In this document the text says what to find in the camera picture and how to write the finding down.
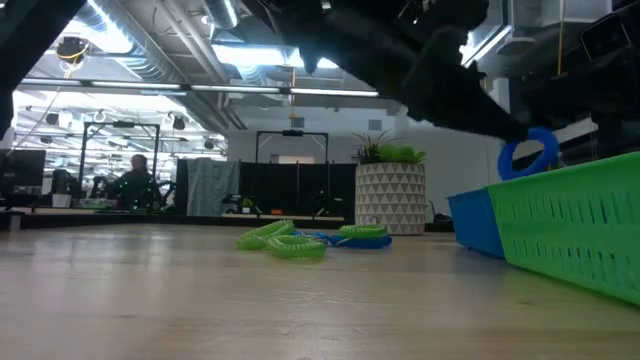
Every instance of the wooden table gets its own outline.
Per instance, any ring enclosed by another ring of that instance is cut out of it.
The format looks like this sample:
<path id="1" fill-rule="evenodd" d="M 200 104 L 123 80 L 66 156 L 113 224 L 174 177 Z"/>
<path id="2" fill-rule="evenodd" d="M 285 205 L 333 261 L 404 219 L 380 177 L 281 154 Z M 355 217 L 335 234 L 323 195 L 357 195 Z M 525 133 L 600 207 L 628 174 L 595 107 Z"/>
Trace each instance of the wooden table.
<path id="1" fill-rule="evenodd" d="M 640 309 L 449 235 L 324 261 L 236 250 L 241 228 L 0 235 L 0 359 L 640 357 Z"/>

